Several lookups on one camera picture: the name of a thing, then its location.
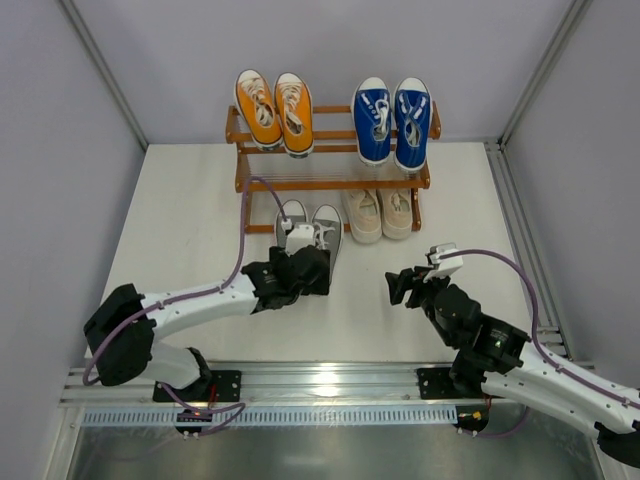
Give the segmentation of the grey sneaker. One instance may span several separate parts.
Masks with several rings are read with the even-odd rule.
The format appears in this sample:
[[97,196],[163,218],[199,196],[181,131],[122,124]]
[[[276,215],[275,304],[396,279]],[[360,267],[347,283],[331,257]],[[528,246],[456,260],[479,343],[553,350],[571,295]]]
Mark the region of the grey sneaker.
[[298,223],[307,223],[308,213],[305,206],[296,199],[285,201],[277,212],[274,221],[276,246],[285,248],[288,234]]
[[344,224],[339,211],[332,205],[321,205],[315,210],[311,223],[315,247],[328,252],[330,262],[334,264],[344,237]]

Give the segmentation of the cream platform sneaker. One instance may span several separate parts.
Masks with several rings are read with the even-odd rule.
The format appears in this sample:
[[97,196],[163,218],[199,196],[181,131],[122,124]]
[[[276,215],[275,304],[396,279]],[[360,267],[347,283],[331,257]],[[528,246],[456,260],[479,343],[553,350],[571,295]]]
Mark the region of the cream platform sneaker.
[[375,191],[344,190],[342,203],[354,240],[361,244],[377,242],[382,236],[382,217]]
[[411,191],[380,189],[377,196],[381,207],[383,234],[393,240],[406,239],[412,231]]

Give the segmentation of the orange sneaker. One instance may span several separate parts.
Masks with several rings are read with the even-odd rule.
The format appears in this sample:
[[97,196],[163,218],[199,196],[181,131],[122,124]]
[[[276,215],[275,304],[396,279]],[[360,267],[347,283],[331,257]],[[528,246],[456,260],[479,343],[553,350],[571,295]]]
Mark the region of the orange sneaker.
[[234,101],[257,148],[270,151],[282,145],[275,103],[262,74],[253,69],[242,71],[235,82]]
[[308,156],[314,148],[314,136],[312,96],[306,82],[294,73],[282,73],[274,94],[285,151],[293,158]]

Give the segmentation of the blue sneaker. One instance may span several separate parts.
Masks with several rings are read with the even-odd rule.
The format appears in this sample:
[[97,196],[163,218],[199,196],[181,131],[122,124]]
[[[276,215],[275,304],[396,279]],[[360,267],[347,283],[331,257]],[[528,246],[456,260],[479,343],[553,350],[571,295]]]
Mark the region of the blue sneaker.
[[357,152],[365,165],[379,166],[391,153],[391,97],[386,83],[369,77],[356,88],[350,111]]
[[415,173],[427,160],[427,145],[433,120],[433,99],[426,84],[415,77],[402,80],[393,94],[396,124],[395,163]]

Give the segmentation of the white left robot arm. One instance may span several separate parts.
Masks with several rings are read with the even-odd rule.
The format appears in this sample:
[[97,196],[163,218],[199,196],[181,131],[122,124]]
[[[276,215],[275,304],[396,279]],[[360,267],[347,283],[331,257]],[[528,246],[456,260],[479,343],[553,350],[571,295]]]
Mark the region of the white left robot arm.
[[142,294],[133,284],[117,287],[83,327],[92,357],[86,386],[119,386],[136,378],[155,382],[157,401],[203,401],[215,375],[199,350],[165,344],[183,330],[227,317],[250,316],[326,296],[338,251],[306,246],[293,254],[279,247],[265,262],[252,262],[212,285]]

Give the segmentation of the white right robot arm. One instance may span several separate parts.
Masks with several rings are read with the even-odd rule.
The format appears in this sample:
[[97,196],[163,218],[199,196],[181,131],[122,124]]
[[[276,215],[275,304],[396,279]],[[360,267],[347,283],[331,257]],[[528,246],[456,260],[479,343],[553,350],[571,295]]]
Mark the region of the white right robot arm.
[[426,267],[386,273],[391,304],[420,309],[456,357],[449,370],[463,395],[516,401],[596,440],[629,467],[639,465],[639,391],[602,378],[485,314],[447,276]]

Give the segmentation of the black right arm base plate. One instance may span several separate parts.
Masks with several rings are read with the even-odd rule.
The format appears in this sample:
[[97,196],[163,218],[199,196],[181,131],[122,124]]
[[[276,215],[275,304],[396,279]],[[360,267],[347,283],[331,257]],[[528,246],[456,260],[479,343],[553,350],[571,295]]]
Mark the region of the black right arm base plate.
[[463,374],[452,367],[423,367],[415,370],[422,400],[483,399],[481,377]]

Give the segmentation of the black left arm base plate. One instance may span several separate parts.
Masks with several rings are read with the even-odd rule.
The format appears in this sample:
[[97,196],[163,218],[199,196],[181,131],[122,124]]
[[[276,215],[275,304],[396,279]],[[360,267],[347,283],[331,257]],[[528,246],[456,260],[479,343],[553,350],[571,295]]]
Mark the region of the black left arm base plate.
[[242,372],[240,370],[205,368],[198,372],[195,381],[182,389],[170,389],[180,400],[189,402],[235,402],[240,399]]

